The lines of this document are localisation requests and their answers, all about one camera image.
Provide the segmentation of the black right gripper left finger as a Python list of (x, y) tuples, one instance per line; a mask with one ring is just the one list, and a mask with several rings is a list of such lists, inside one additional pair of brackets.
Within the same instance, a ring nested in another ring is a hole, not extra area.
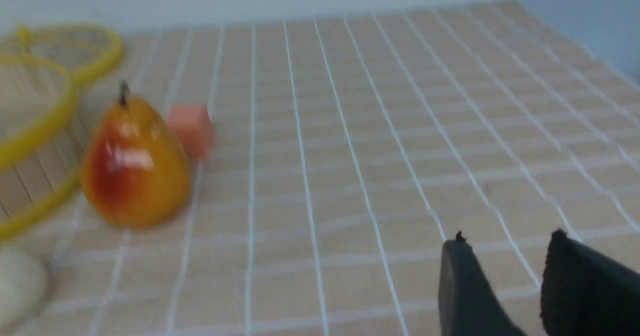
[(510, 319), (461, 231), (441, 248), (438, 283), (442, 336), (523, 336)]

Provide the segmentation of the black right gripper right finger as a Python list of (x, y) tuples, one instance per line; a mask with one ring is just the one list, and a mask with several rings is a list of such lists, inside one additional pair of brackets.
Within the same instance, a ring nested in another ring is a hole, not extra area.
[(557, 229), (542, 273), (541, 321), (549, 336), (637, 336), (640, 275)]

